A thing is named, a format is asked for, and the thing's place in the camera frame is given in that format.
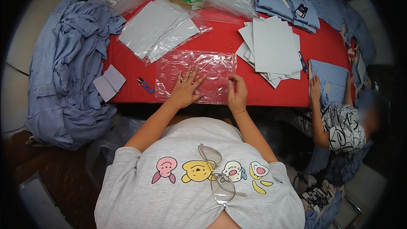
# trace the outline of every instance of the red tablecloth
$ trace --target red tablecloth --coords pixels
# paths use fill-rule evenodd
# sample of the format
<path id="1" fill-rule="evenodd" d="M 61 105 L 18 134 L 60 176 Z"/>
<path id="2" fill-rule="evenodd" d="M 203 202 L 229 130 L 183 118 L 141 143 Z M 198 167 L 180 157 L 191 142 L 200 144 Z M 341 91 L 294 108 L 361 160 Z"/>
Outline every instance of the red tablecloth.
<path id="1" fill-rule="evenodd" d="M 128 14 L 125 18 L 129 20 L 133 16 L 134 13 Z M 237 30 L 244 27 L 244 21 L 248 21 L 243 17 L 238 18 L 241 20 L 240 25 L 211 21 L 210 24 L 214 28 L 212 31 L 178 49 L 235 53 L 243 42 L 243 38 Z M 342 36 L 323 20 L 319 21 L 321 28 L 317 30 L 316 34 L 310 34 L 292 26 L 293 32 L 300 36 L 301 53 L 305 61 L 314 59 L 351 70 Z M 103 71 L 113 64 L 127 81 L 110 102 L 159 102 L 155 99 L 154 94 L 148 93 L 137 82 L 137 77 L 140 76 L 154 89 L 156 64 L 145 67 L 144 63 L 117 38 L 117 35 L 110 36 L 111 42 L 107 48 L 108 58 Z M 301 71 L 301 80 L 283 80 L 277 89 L 274 89 L 243 59 L 237 58 L 237 74 L 244 78 L 249 92 L 248 105 L 310 107 L 308 73 Z"/>

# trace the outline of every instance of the cartoon print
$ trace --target cartoon print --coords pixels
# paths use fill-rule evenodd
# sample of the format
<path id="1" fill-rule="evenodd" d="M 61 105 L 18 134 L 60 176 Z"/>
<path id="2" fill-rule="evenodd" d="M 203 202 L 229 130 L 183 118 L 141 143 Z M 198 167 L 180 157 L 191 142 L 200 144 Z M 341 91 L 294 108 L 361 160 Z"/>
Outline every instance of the cartoon print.
<path id="1" fill-rule="evenodd" d="M 268 182 L 268 181 L 260 181 L 260 183 L 262 185 L 267 186 L 267 187 L 272 186 L 272 184 L 273 184 L 273 182 Z M 262 189 L 261 187 L 259 187 L 255 181 L 252 181 L 252 184 L 253 184 L 254 190 L 256 192 L 258 192 L 259 194 L 265 194 L 266 193 L 266 191 L 264 189 Z"/>
<path id="2" fill-rule="evenodd" d="M 177 161 L 175 160 L 175 158 L 172 158 L 170 156 L 160 158 L 160 160 L 157 162 L 158 172 L 156 172 L 153 176 L 151 184 L 157 182 L 161 177 L 169 178 L 171 183 L 174 184 L 176 182 L 176 177 L 171 171 L 174 170 L 176 167 Z"/>
<path id="3" fill-rule="evenodd" d="M 278 183 L 282 183 L 281 180 L 279 180 L 278 178 L 276 178 L 276 177 L 274 177 L 274 176 L 273 176 L 273 179 L 274 179 L 275 181 L 277 181 Z"/>
<path id="4" fill-rule="evenodd" d="M 266 176 L 269 171 L 270 171 L 270 169 L 267 166 L 263 166 L 257 161 L 253 161 L 249 166 L 250 175 L 255 180 L 259 180 L 262 177 Z M 273 184 L 272 182 L 269 182 L 269 181 L 260 181 L 260 183 L 267 187 L 272 186 L 272 184 Z M 254 190 L 256 192 L 258 192 L 259 194 L 266 193 L 266 191 L 264 189 L 262 189 L 260 186 L 258 186 L 255 181 L 252 181 L 252 185 L 253 185 Z"/>
<path id="5" fill-rule="evenodd" d="M 216 181 L 216 177 L 211 175 L 211 168 L 205 161 L 193 160 L 186 162 L 182 165 L 182 169 L 186 170 L 186 174 L 182 176 L 182 182 L 188 183 L 190 181 L 201 182 L 206 179 Z"/>
<path id="6" fill-rule="evenodd" d="M 250 164 L 249 172 L 253 179 L 261 179 L 269 172 L 268 166 L 263 166 L 259 162 L 254 161 Z"/>
<path id="7" fill-rule="evenodd" d="M 222 173 L 229 176 L 231 181 L 238 182 L 241 179 L 247 180 L 246 170 L 242 167 L 242 165 L 238 161 L 229 161 L 225 165 L 225 169 Z"/>

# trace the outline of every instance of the woman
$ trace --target woman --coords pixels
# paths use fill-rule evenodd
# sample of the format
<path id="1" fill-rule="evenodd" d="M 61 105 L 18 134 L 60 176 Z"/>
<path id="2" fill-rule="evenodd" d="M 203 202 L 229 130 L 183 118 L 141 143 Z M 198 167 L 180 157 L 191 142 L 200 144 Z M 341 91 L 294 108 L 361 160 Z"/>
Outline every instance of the woman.
<path id="1" fill-rule="evenodd" d="M 206 78 L 193 82 L 197 71 L 180 72 L 170 98 L 116 151 L 96 204 L 97 227 L 303 229 L 302 203 L 246 111 L 240 76 L 227 86 L 240 132 L 205 117 L 166 129 L 178 110 L 204 96 L 193 95 Z"/>
<path id="2" fill-rule="evenodd" d="M 313 137 L 316 146 L 352 154 L 365 149 L 374 135 L 385 132 L 388 113 L 384 98 L 376 90 L 366 90 L 359 98 L 359 109 L 354 108 L 350 89 L 353 82 L 354 76 L 348 77 L 345 104 L 332 103 L 321 108 L 321 82 L 318 75 L 311 79 L 312 113 L 308 116 L 312 118 L 312 123 L 296 116 L 293 117 L 293 125 L 308 137 Z M 281 120 L 291 121 L 287 117 Z"/>

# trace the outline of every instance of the blue-handled scissors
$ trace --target blue-handled scissors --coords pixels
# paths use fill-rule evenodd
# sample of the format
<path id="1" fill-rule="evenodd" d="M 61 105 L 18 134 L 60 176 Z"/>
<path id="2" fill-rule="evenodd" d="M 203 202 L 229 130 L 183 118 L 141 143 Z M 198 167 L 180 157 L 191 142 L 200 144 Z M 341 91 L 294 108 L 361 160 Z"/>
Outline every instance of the blue-handled scissors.
<path id="1" fill-rule="evenodd" d="M 143 88 L 145 88 L 150 94 L 152 94 L 154 92 L 154 89 L 152 89 L 150 87 L 150 85 L 147 84 L 145 82 L 145 80 L 143 80 L 141 77 L 139 77 L 137 80 L 138 80 L 138 84 L 141 85 Z"/>

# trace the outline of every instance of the clear eyeglass frame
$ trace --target clear eyeglass frame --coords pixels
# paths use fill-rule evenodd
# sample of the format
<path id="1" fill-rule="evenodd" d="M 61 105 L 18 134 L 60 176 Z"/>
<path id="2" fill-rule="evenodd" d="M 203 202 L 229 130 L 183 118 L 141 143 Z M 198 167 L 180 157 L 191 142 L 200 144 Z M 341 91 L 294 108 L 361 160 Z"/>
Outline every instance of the clear eyeglass frame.
<path id="1" fill-rule="evenodd" d="M 222 161 L 222 155 L 219 151 L 203 144 L 198 146 L 198 151 L 211 170 L 211 176 L 209 178 L 210 187 L 212 195 L 218 204 L 222 204 L 226 207 L 226 203 L 231 201 L 236 194 L 239 196 L 247 196 L 245 193 L 236 191 L 235 185 L 229 176 L 224 173 L 215 172 L 215 169 Z"/>

